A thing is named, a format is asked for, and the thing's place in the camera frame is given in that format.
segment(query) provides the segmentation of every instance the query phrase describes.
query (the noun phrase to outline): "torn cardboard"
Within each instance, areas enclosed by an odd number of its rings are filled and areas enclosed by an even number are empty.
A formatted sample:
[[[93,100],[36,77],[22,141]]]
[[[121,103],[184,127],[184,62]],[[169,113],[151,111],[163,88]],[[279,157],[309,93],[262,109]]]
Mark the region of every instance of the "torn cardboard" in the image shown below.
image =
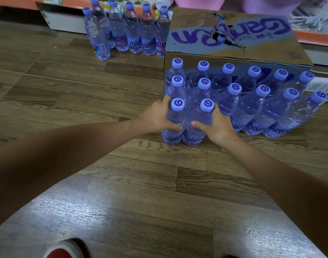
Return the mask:
[[[218,42],[218,35],[226,41]],[[225,63],[233,63],[233,81],[252,65],[262,70],[258,82],[279,68],[289,72],[288,81],[313,65],[282,16],[176,7],[165,51],[165,72],[172,59],[179,57],[187,77],[200,60],[209,62],[210,78]]]

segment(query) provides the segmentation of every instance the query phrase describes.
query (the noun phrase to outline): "bottle row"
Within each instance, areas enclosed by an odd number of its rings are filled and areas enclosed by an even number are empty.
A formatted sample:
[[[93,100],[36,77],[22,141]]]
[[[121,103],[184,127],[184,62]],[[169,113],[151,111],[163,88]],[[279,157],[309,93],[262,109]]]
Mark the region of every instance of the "bottle row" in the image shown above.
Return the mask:
[[[106,60],[110,49],[130,50],[132,53],[144,52],[146,55],[165,56],[166,40],[170,29],[170,18],[167,6],[162,6],[157,24],[150,11],[150,5],[143,5],[139,21],[132,2],[126,3],[123,18],[116,0],[110,0],[109,18],[98,0],[90,0],[92,10],[83,8],[84,24],[88,38],[93,45],[96,57]]]
[[[200,143],[205,134],[191,122],[210,125],[214,103],[223,115],[231,118],[236,132],[277,138],[306,122],[328,98],[322,91],[300,96],[314,78],[307,71],[285,83],[288,72],[278,69],[273,76],[257,83],[261,69],[251,66],[232,83],[235,66],[231,63],[226,63],[212,80],[208,78],[207,61],[200,61],[188,79],[182,67],[182,59],[173,59],[165,77],[164,95],[172,100],[168,119],[183,127],[181,132],[163,131],[168,144],[179,143],[182,138],[188,145]]]

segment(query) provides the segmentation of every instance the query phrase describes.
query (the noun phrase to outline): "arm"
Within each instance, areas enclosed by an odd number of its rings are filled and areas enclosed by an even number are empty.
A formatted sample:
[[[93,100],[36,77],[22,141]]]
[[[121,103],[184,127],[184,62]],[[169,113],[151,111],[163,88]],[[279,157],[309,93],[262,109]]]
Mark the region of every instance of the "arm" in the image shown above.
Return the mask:
[[[216,105],[213,122],[192,122],[229,151],[299,229],[328,256],[328,184],[249,145]]]
[[[128,121],[74,125],[0,146],[0,225],[36,196],[140,135],[165,129],[168,103],[155,102]]]

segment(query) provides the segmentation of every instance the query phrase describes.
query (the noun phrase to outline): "shoe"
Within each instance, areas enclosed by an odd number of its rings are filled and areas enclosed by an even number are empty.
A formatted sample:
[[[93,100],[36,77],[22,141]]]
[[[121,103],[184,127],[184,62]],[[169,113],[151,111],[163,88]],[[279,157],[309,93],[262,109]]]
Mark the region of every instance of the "shoe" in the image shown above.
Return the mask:
[[[43,258],[85,258],[74,239],[67,239],[53,244]]]

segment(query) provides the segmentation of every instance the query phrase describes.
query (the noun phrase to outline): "hand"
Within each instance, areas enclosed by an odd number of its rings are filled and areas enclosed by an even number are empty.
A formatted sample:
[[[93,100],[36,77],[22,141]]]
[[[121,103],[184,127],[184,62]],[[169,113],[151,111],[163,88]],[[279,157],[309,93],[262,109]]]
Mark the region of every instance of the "hand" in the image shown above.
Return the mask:
[[[221,114],[216,103],[212,112],[212,125],[208,126],[199,121],[192,121],[191,125],[204,131],[211,141],[221,147],[227,148],[230,142],[240,139],[233,129],[230,117]]]
[[[144,121],[148,128],[148,133],[161,132],[169,129],[173,131],[180,131],[182,128],[172,123],[167,119],[167,112],[169,111],[170,97],[165,96],[164,99],[158,100],[148,107],[144,113],[139,116],[139,119]]]

